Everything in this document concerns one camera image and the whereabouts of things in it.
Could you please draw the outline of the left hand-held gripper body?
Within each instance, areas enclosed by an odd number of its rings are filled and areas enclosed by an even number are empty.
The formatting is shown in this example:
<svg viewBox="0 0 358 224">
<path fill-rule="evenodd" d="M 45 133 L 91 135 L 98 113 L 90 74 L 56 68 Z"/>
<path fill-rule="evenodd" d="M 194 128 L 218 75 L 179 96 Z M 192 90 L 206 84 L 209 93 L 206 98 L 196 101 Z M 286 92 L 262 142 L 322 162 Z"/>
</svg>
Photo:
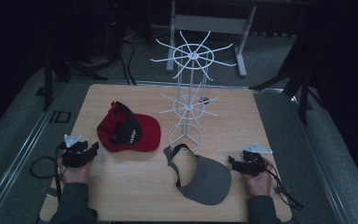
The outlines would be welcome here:
<svg viewBox="0 0 358 224">
<path fill-rule="evenodd" d="M 83 151 L 75 151 L 74 144 L 77 142 L 84 142 L 81 135 L 66 134 L 63 137 L 62 163 L 66 167 L 78 168 L 89 162 L 83 160 Z"/>
</svg>

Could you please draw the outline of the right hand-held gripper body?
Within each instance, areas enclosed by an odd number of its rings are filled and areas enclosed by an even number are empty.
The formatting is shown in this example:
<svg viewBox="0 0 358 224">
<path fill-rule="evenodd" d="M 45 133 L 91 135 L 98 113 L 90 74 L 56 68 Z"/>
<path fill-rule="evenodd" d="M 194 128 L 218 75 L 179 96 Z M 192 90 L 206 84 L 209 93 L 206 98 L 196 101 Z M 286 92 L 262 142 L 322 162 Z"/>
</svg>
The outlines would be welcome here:
<svg viewBox="0 0 358 224">
<path fill-rule="evenodd" d="M 242 151 L 243 161 L 245 163 L 244 173 L 251 176 L 258 176 L 266 170 L 266 162 L 262 154 L 272 154 L 270 148 L 263 147 L 257 143 L 252 146 L 244 147 Z"/>
</svg>

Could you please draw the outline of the gray sun visor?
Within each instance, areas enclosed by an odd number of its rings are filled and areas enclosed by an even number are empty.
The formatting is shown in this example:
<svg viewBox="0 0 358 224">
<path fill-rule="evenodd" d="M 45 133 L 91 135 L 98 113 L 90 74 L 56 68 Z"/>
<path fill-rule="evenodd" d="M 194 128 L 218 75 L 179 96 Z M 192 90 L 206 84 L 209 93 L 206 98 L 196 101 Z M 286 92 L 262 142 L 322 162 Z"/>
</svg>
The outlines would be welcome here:
<svg viewBox="0 0 358 224">
<path fill-rule="evenodd" d="M 179 169 L 173 162 L 173 158 L 182 148 L 197 161 L 196 171 L 185 186 L 182 185 Z M 195 154 L 186 144 L 179 144 L 174 148 L 166 147 L 163 153 L 167 165 L 172 167 L 177 175 L 175 186 L 186 198 L 204 205 L 217 205 L 225 200 L 231 186 L 231 174 L 225 165 Z"/>
</svg>

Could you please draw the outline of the red baseball cap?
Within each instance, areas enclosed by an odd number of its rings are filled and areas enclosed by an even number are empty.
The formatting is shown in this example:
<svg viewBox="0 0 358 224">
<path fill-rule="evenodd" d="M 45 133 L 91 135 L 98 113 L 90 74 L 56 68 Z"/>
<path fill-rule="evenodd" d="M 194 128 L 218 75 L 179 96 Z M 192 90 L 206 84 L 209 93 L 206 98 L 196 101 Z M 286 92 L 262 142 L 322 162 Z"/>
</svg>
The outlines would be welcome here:
<svg viewBox="0 0 358 224">
<path fill-rule="evenodd" d="M 161 128 L 156 119 L 134 114 L 121 102 L 113 102 L 97 127 L 103 146 L 111 152 L 123 150 L 153 151 L 158 148 Z"/>
</svg>

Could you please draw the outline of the white wire hat rack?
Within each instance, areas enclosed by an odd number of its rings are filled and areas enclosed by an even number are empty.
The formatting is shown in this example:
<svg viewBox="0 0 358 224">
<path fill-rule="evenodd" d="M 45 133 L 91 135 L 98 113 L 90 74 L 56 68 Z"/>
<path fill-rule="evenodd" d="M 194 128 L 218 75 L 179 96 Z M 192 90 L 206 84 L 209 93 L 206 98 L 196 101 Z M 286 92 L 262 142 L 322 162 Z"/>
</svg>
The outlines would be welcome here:
<svg viewBox="0 0 358 224">
<path fill-rule="evenodd" d="M 167 47 L 172 55 L 166 59 L 154 60 L 154 63 L 169 62 L 177 66 L 176 95 L 161 94 L 172 102 L 172 108 L 159 111 L 159 114 L 172 113 L 177 117 L 176 123 L 168 131 L 168 142 L 171 147 L 187 144 L 188 149 L 181 148 L 180 152 L 195 152 L 203 141 L 203 127 L 200 119 L 204 115 L 217 117 L 209 112 L 206 105 L 219 97 L 206 96 L 207 82 L 213 81 L 209 75 L 209 67 L 213 64 L 232 67 L 235 63 L 223 63 L 215 59 L 215 53 L 229 49 L 231 44 L 219 49 L 210 49 L 205 45 L 211 32 L 200 43 L 189 43 L 182 32 L 180 36 L 184 43 L 179 47 L 170 46 L 158 40 L 161 46 Z"/>
</svg>

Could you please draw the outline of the person's left hand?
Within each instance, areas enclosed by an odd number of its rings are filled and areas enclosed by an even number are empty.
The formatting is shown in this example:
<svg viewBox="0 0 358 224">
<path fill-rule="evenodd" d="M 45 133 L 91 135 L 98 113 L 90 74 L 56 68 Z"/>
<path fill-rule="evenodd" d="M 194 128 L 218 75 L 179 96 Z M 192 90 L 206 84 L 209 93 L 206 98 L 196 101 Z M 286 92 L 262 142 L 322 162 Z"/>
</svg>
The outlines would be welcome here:
<svg viewBox="0 0 358 224">
<path fill-rule="evenodd" d="M 87 184 L 89 180 L 89 172 L 92 161 L 89 161 L 84 166 L 73 168 L 66 167 L 62 163 L 62 159 L 58 160 L 58 167 L 60 171 L 60 178 L 63 184 L 69 183 L 84 183 Z"/>
</svg>

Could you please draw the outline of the person's right hand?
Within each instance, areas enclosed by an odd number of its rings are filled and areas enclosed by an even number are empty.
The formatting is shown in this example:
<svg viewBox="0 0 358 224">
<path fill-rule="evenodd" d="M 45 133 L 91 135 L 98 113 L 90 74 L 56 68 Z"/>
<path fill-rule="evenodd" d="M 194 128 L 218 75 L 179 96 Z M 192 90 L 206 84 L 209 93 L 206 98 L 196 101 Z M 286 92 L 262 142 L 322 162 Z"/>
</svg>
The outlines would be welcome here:
<svg viewBox="0 0 358 224">
<path fill-rule="evenodd" d="M 266 159 L 266 168 L 263 173 L 260 173 L 258 176 L 251 176 L 242 174 L 241 176 L 245 180 L 245 184 L 251 196 L 269 196 L 271 189 L 272 178 L 270 171 L 272 169 L 269 164 L 269 160 Z"/>
</svg>

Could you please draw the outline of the black tripod stand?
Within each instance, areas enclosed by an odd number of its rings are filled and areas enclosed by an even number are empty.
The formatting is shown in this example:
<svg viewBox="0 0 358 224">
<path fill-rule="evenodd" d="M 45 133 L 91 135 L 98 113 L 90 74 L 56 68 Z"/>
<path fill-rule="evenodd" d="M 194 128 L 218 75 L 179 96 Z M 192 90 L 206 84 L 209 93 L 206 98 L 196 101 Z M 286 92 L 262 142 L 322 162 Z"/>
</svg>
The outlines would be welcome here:
<svg viewBox="0 0 358 224">
<path fill-rule="evenodd" d="M 285 66 L 282 66 L 276 77 L 273 77 L 259 85 L 252 86 L 250 87 L 250 90 L 263 91 L 271 85 L 288 78 L 289 81 L 283 88 L 282 92 L 285 96 L 293 98 L 296 93 L 300 91 L 298 115 L 301 121 L 305 125 L 307 125 L 307 108 L 309 94 L 314 97 L 314 99 L 320 104 L 320 106 L 324 106 L 322 100 L 317 97 L 315 92 L 310 88 L 311 70 L 311 62 L 301 63 L 299 65 L 295 65 L 292 68 L 286 68 Z"/>
<path fill-rule="evenodd" d="M 83 74 L 93 79 L 106 80 L 106 77 L 97 75 L 85 65 L 71 59 L 64 53 L 46 53 L 44 57 L 44 87 L 41 88 L 42 96 L 44 97 L 44 111 L 47 111 L 53 102 L 53 75 L 56 75 L 58 80 L 63 82 L 68 82 L 70 80 L 71 76 L 67 69 L 67 65 L 73 66 L 75 69 L 80 70 Z"/>
</svg>

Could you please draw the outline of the white metal desk frame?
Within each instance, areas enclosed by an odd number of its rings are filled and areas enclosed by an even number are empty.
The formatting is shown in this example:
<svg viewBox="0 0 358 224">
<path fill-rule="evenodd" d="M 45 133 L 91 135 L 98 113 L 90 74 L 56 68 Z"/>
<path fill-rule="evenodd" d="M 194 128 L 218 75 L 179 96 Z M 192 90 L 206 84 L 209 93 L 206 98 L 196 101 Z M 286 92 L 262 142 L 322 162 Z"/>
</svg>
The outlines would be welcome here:
<svg viewBox="0 0 358 224">
<path fill-rule="evenodd" d="M 182 15 L 176 13 L 176 0 L 171 0 L 170 45 L 175 46 L 174 38 L 176 30 L 197 32 L 211 31 L 220 34 L 241 35 L 241 42 L 234 50 L 239 75 L 246 77 L 247 71 L 242 52 L 253 23 L 255 11 L 256 6 L 250 6 L 250 12 L 247 14 L 246 19 Z"/>
</svg>

